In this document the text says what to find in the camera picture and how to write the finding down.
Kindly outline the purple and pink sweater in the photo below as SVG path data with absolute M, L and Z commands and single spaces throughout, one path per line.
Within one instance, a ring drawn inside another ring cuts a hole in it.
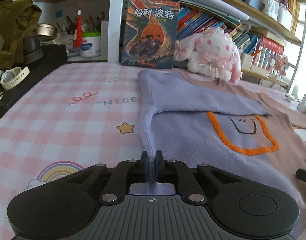
M 186 73 L 142 70 L 138 74 L 141 139 L 154 159 L 162 151 L 194 167 L 208 163 L 282 190 L 300 207 L 306 223 L 306 143 L 296 133 L 306 116 L 224 81 L 201 81 Z

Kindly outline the white charger plug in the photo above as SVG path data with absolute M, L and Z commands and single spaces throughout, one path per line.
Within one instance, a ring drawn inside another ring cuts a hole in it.
M 306 94 L 303 96 L 303 99 L 299 102 L 297 109 L 301 113 L 306 114 Z

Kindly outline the white pink plush bunny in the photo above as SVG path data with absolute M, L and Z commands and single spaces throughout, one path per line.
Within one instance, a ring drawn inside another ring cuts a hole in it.
M 236 83 L 242 78 L 239 50 L 222 29 L 209 27 L 204 32 L 177 40 L 174 60 L 187 60 L 190 72 L 213 79 Z

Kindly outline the white pen cup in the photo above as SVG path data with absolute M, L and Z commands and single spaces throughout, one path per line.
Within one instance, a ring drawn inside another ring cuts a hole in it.
M 80 56 L 84 58 L 101 55 L 101 32 L 83 33 L 81 39 Z

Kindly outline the red box of books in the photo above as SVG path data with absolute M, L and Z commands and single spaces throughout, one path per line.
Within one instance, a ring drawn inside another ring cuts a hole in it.
M 265 36 L 261 37 L 260 44 L 263 47 L 265 47 L 265 48 L 267 48 L 267 49 L 269 49 L 269 50 L 271 50 L 271 51 L 273 51 L 273 52 L 275 52 L 279 55 L 282 55 L 284 53 L 284 46 L 282 46 L 281 44 L 277 43 L 276 41 L 274 41 L 270 38 L 267 38 Z

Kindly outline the Harry Potter book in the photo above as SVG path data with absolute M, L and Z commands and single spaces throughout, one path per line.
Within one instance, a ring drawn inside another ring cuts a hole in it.
M 129 0 L 121 64 L 171 69 L 179 12 L 175 1 Z

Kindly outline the red tassel ornament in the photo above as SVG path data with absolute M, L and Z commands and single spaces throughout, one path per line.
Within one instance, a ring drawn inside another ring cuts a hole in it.
M 77 23 L 76 23 L 76 39 L 75 39 L 75 48 L 81 47 L 81 40 L 82 40 L 82 0 L 79 0 L 78 4 L 78 16 L 77 16 Z

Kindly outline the white wristwatch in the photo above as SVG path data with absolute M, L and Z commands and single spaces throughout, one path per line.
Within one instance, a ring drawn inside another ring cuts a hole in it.
M 19 85 L 29 74 L 30 70 L 28 67 L 15 67 L 6 70 L 2 74 L 0 83 L 4 90 L 11 90 Z

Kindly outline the metal bowl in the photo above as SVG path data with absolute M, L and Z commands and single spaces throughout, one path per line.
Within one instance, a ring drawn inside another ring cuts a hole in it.
M 41 42 L 46 42 L 56 39 L 57 28 L 51 24 L 39 23 L 36 28 L 36 33 Z

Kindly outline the white tablet device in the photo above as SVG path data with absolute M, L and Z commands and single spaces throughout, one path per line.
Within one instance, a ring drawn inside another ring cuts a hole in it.
M 176 0 L 176 1 L 188 3 L 190 5 L 195 5 L 210 10 L 211 12 L 214 12 L 233 23 L 241 23 L 242 21 L 249 20 L 248 14 L 240 11 L 239 9 L 233 7 L 232 5 L 222 0 Z

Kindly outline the olive brown jacket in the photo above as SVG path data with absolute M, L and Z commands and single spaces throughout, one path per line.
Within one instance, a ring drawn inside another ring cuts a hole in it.
M 0 1 L 0 70 L 24 63 L 23 39 L 37 28 L 41 13 L 32 0 Z

